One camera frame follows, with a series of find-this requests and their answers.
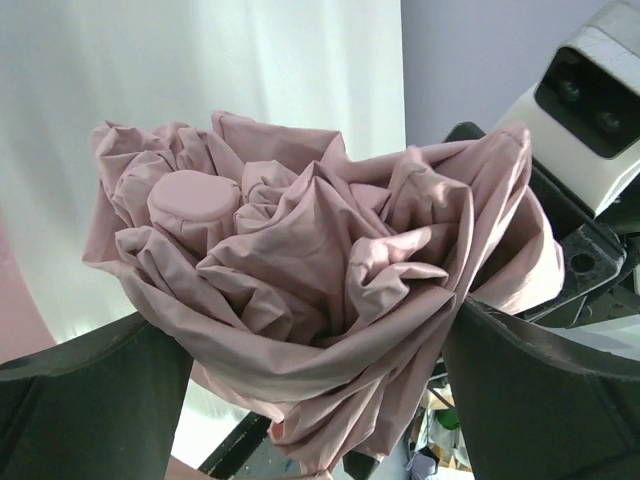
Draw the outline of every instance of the cloth bundle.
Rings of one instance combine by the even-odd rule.
[[[92,133],[84,261],[307,474],[390,453],[467,294],[516,313],[562,287],[522,125],[351,162],[339,132],[212,124]]]

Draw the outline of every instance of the camera lens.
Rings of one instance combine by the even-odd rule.
[[[560,96],[567,102],[577,102],[580,98],[580,88],[571,80],[560,82]]]
[[[598,112],[596,115],[598,125],[607,133],[620,131],[620,120],[611,112]]]

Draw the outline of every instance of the pink fabric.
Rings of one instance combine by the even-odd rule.
[[[0,363],[55,345],[13,255],[0,218]]]
[[[390,453],[469,292],[516,313],[562,286],[521,125],[352,163],[338,132],[218,112],[91,148],[84,261],[310,475]]]

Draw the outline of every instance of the white curtain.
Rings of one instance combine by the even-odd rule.
[[[225,109],[342,130],[354,159],[400,150],[401,37],[399,0],[0,2],[0,208],[54,338],[132,311],[80,262],[93,127],[206,126]],[[242,414],[190,385],[174,452],[197,465]]]

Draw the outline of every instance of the crumpled pink cloth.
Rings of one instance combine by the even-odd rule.
[[[522,125],[362,162],[339,132],[225,112],[90,143],[84,261],[308,474],[390,453],[467,294],[516,313],[562,287]]]

